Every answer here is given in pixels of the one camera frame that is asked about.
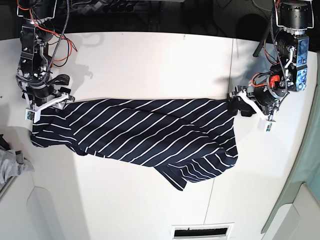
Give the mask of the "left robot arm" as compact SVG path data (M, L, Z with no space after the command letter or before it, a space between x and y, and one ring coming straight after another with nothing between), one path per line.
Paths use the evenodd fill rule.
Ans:
M307 58L314 27L314 12L310 0L274 0L268 25L252 56L261 51L270 63L269 71L254 74L246 86L238 85L228 95L227 112L243 117L254 114L272 121L290 92L306 88Z

